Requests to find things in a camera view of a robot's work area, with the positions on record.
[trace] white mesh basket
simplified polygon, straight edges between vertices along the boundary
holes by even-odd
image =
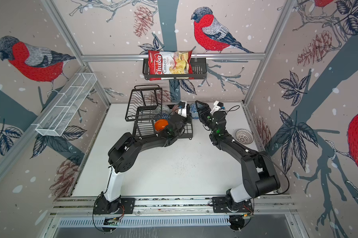
[[[253,134],[248,130],[240,129],[236,132],[236,139],[241,144],[248,145],[253,142]]]

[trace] black mounting plate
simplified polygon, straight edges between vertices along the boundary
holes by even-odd
[[[120,201],[120,205],[123,205],[125,207],[125,214],[132,214],[132,211],[134,210],[134,203],[135,203],[135,198],[122,198],[121,197],[121,201]],[[97,202],[97,207],[94,208],[93,210],[93,214],[95,215],[103,215],[103,214],[110,214],[109,211],[106,208],[106,205],[102,205],[101,206],[101,202]],[[122,214],[123,210],[122,208],[119,208],[115,213],[113,214]]]
[[[227,208],[227,201],[225,200],[225,197],[212,197],[212,204],[213,204],[214,213],[232,212]],[[249,210],[253,211],[253,207],[250,199],[248,201],[243,201],[242,204],[245,205],[245,207],[247,207]],[[241,205],[238,211],[233,211],[233,212],[250,213],[250,211],[246,209],[243,205]]]

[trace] dish rack handle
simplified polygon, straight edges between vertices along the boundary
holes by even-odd
[[[134,89],[137,89],[137,87],[143,87],[143,86],[157,86],[158,88],[160,88],[160,86],[158,84],[144,84],[144,85],[134,86]]]

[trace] bird head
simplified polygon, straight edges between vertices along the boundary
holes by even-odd
[[[12,47],[18,42],[20,42],[19,39],[13,36],[4,36],[0,38],[0,59],[14,60]]]
[[[193,12],[191,20],[194,20],[196,23],[199,23],[201,18],[208,14],[213,14],[212,10],[209,7],[200,7]]]

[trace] bird wing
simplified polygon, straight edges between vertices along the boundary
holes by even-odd
[[[228,28],[223,26],[220,22],[218,22],[218,20],[215,17],[213,17],[212,24],[210,26],[203,27],[202,31],[209,38],[216,41],[220,41],[229,33]]]
[[[29,57],[25,60],[25,64],[36,67],[45,68],[60,62],[67,62],[75,59],[74,56],[58,53],[46,47],[36,47],[26,44],[29,51]]]

